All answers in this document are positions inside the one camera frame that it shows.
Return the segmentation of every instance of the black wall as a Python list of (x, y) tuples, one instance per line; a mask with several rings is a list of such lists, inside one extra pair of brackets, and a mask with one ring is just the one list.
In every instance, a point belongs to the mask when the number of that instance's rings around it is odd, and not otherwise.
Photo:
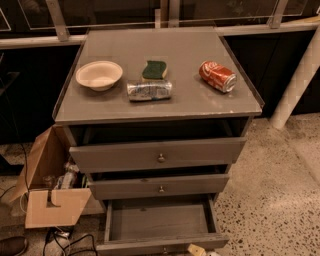
[(79, 46), (5, 50), (7, 70), (20, 72), (0, 96), (0, 144), (31, 142), (54, 121), (53, 108)]
[[(226, 40), (265, 101), (262, 117), (270, 117), (303, 56), (314, 31), (230, 36)], [(295, 114), (320, 111), (319, 76), (309, 85)]]

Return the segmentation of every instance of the open drawer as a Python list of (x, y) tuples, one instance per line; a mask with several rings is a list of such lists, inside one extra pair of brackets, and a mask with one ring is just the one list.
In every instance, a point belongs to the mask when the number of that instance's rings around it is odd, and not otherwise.
[(187, 252), (192, 243), (213, 250), (228, 237), (219, 233), (209, 194), (110, 200), (101, 255)]

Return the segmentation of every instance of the red soda can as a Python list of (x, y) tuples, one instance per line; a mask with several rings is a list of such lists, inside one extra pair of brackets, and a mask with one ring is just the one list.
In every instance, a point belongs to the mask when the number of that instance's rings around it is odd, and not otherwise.
[(237, 82), (234, 72), (214, 61), (203, 62), (199, 74), (209, 85), (223, 93), (232, 91)]

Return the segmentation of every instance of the gray drawer cabinet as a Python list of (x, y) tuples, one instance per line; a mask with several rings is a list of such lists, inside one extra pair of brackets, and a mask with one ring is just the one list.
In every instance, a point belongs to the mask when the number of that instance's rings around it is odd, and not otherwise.
[[(140, 79), (148, 59), (166, 61), (172, 98), (130, 102), (127, 81)], [(232, 92), (222, 94), (201, 80), (198, 68), (208, 59), (237, 73)], [(94, 92), (75, 80), (74, 71), (96, 60), (114, 61), (124, 70), (108, 91)], [(214, 202), (262, 104), (215, 31), (90, 31), (69, 77), (54, 117), (105, 207), (99, 253), (182, 253), (190, 243), (207, 250), (224, 246), (228, 238), (219, 231)]]

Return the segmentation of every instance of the white pole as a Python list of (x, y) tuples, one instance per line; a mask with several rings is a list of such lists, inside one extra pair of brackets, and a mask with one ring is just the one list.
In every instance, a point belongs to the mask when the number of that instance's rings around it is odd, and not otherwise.
[(320, 25), (293, 74), (282, 99), (270, 118), (271, 125), (282, 129), (320, 66)]

